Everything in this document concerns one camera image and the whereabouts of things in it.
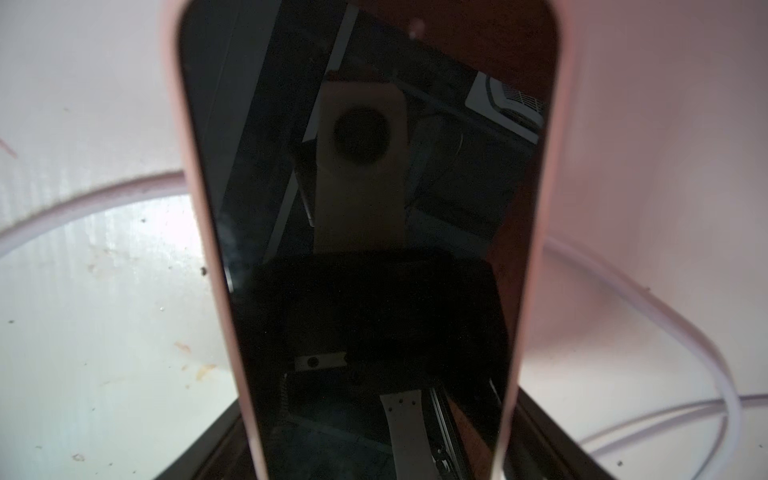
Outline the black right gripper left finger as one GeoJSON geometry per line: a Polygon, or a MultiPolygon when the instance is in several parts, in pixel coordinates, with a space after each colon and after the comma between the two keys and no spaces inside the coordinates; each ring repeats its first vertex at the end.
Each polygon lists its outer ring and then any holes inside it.
{"type": "Polygon", "coordinates": [[[247,432],[234,401],[156,479],[254,479],[247,432]]]}

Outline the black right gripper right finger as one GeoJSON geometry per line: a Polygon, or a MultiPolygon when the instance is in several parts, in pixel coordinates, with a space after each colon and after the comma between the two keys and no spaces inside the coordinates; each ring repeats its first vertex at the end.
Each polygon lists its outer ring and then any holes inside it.
{"type": "Polygon", "coordinates": [[[613,480],[522,388],[503,473],[512,480],[613,480]]]}

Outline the pink-cased phone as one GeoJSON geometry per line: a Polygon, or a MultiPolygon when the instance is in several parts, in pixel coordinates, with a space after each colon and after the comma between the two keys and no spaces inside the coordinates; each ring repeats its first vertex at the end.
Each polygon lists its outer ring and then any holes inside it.
{"type": "Polygon", "coordinates": [[[185,174],[254,479],[506,479],[546,1],[172,1],[185,174]]]}

